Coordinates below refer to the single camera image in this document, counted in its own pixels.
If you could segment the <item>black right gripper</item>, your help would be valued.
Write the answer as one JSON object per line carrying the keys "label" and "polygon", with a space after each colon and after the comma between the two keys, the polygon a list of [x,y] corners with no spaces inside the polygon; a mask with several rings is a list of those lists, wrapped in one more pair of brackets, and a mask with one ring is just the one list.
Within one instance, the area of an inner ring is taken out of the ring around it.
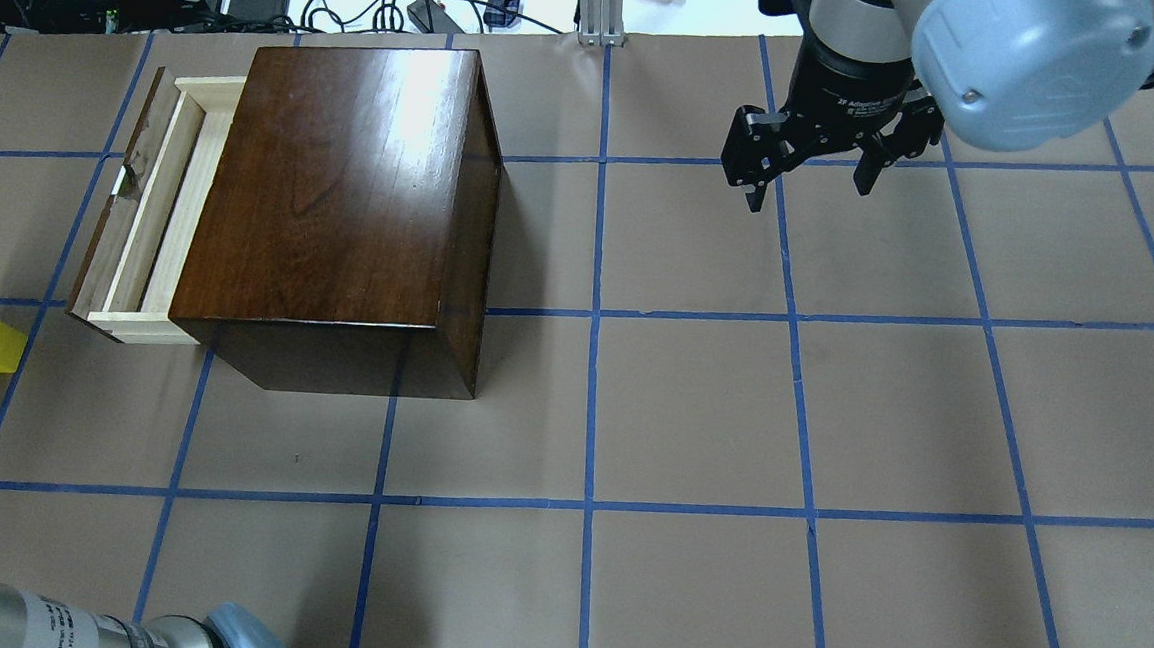
{"label": "black right gripper", "polygon": [[805,37],[782,107],[733,111],[720,161],[756,214],[769,184],[799,163],[857,150],[854,186],[868,196],[883,169],[941,145],[942,131],[945,118],[920,85],[911,56],[856,60]]}

